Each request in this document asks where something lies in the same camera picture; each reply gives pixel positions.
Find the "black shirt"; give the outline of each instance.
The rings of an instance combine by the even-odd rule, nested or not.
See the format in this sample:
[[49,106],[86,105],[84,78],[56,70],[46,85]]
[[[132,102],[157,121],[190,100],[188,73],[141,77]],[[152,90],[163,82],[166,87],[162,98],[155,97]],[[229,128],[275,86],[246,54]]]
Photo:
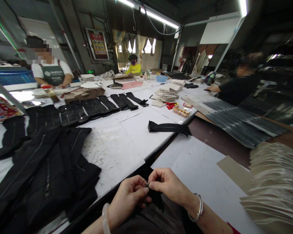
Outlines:
[[238,106],[250,96],[259,85],[260,77],[256,74],[244,78],[235,78],[219,86],[221,92],[218,98],[232,105]]

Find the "silver bangle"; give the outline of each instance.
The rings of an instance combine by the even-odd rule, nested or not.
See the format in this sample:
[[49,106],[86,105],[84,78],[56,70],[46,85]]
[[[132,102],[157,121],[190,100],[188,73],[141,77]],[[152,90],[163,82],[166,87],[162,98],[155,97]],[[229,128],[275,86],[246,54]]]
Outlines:
[[202,216],[202,213],[203,213],[203,201],[202,201],[201,195],[199,195],[197,193],[195,193],[194,195],[196,195],[200,199],[200,209],[199,209],[199,212],[197,213],[198,215],[197,215],[197,217],[195,219],[193,219],[191,217],[191,215],[189,214],[189,211],[188,211],[188,216],[189,216],[190,220],[195,223],[196,221],[198,221],[199,217]]

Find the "bracelet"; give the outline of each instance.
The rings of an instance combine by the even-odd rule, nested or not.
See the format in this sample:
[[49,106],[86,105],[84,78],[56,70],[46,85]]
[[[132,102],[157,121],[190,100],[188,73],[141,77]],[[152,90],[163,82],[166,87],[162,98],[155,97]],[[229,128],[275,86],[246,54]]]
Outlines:
[[103,233],[104,234],[111,234],[110,227],[108,226],[107,221],[107,209],[110,206],[109,203],[105,203],[102,210],[102,222],[103,222]]
[[199,212],[197,213],[198,216],[195,219],[193,219],[191,217],[191,215],[189,214],[189,211],[188,211],[188,216],[189,216],[190,220],[195,223],[199,219],[199,217],[202,216],[202,213],[203,213],[203,201],[202,201],[201,195],[199,195],[197,193],[195,193],[194,195],[196,195],[200,199],[200,209],[199,209]]

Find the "yellow shirt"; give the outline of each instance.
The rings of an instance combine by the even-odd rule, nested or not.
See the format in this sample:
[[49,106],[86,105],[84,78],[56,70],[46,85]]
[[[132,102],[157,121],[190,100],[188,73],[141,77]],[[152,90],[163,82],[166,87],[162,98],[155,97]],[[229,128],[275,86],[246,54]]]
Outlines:
[[128,69],[128,71],[126,71],[126,73],[125,74],[128,74],[128,73],[130,73],[130,72],[132,72],[132,73],[141,73],[141,65],[140,64],[135,64],[135,65],[130,65],[130,67],[129,67],[129,69]]

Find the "poster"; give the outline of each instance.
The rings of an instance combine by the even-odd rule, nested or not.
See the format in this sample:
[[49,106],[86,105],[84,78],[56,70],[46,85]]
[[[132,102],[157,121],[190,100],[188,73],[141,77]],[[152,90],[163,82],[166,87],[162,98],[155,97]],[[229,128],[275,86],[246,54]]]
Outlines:
[[91,53],[94,60],[108,60],[108,52],[104,32],[87,29],[88,42],[90,44]]

